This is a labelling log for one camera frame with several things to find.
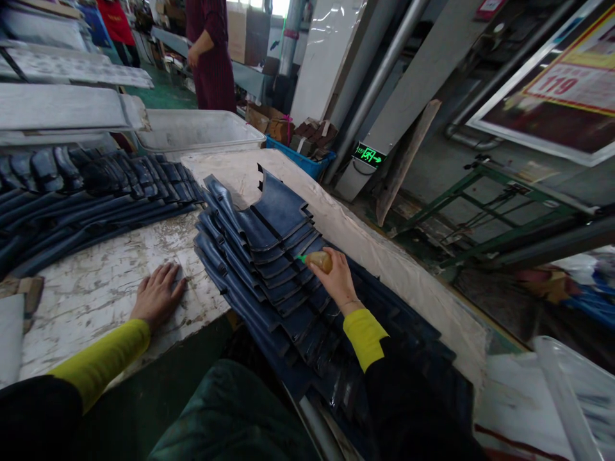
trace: red and yellow sign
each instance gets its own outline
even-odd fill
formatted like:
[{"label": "red and yellow sign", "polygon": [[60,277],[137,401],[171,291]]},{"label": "red and yellow sign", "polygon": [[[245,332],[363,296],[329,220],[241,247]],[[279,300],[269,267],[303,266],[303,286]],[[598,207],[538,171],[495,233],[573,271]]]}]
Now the red and yellow sign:
[{"label": "red and yellow sign", "polygon": [[523,94],[615,116],[615,6],[532,80]]}]

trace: green pants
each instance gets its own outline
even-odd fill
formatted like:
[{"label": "green pants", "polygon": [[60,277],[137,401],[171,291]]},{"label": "green pants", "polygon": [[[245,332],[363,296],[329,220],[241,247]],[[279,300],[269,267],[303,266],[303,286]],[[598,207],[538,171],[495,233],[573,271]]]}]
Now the green pants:
[{"label": "green pants", "polygon": [[316,460],[300,421],[249,369],[218,360],[151,460]]}]

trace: white plastic tray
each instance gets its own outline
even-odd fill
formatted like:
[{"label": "white plastic tray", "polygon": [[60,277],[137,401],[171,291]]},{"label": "white plastic tray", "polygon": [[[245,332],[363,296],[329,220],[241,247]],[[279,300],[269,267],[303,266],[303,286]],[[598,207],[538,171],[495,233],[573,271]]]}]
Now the white plastic tray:
[{"label": "white plastic tray", "polygon": [[533,342],[575,459],[615,460],[615,376],[551,337]]},{"label": "white plastic tray", "polygon": [[237,114],[228,111],[148,109],[151,131],[137,137],[145,150],[165,154],[260,149],[266,138]]}]

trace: green metal frame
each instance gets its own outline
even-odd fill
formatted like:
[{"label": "green metal frame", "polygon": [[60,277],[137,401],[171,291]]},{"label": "green metal frame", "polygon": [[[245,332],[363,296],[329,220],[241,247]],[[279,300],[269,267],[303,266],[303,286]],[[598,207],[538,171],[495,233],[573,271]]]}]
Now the green metal frame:
[{"label": "green metal frame", "polygon": [[[469,188],[472,184],[474,184],[483,177],[487,177],[492,181],[501,184],[502,186],[518,186],[520,188],[523,188],[523,192],[519,192],[513,196],[515,197],[517,195],[521,195],[522,197],[529,198],[530,200],[504,213],[497,213],[495,210],[498,207],[504,205],[504,203],[508,202],[510,199],[512,199],[512,197],[509,199],[504,199],[504,201],[499,203],[497,206],[490,208],[490,204],[484,204],[464,192],[465,189]],[[552,222],[556,219],[564,218],[575,213],[584,213],[591,217],[594,215],[595,211],[594,209],[589,208],[581,204],[580,202],[573,200],[570,197],[562,195],[556,191],[552,191],[544,186],[525,182],[524,180],[514,176],[512,172],[508,172],[500,166],[489,163],[482,163],[478,164],[474,168],[472,173],[461,179],[459,182],[457,182],[457,184],[449,188],[436,200],[434,200],[429,205],[424,207],[421,211],[412,216],[401,228],[398,234],[401,234],[402,232],[408,231],[409,229],[416,227],[419,223],[429,219],[435,213],[443,209],[445,206],[450,205],[451,202],[457,200],[458,198],[462,198],[463,200],[468,201],[483,212],[480,217],[477,217],[477,215],[475,216],[475,218],[470,220],[470,222],[468,222],[466,226],[468,226],[468,224],[470,223],[478,223],[484,217],[489,215],[491,217],[490,220],[498,220],[500,222],[503,222],[512,229],[487,242],[478,244],[455,257],[447,259],[439,265],[440,268],[449,267],[453,264],[465,261],[467,258],[470,258],[472,256],[487,252],[503,243],[509,242],[535,229],[538,229],[539,227],[542,227],[545,224],[548,224],[549,222]],[[510,221],[510,219],[504,217],[505,215],[533,202],[542,203],[545,206],[552,207],[553,211],[523,225],[516,224],[513,221]]]}]

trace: framed poster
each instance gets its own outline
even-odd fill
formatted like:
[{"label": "framed poster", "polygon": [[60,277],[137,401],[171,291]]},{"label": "framed poster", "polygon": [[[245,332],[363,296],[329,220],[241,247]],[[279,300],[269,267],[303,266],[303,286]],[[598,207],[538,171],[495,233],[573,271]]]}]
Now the framed poster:
[{"label": "framed poster", "polygon": [[589,0],[466,123],[585,166],[615,154],[615,5]]}]

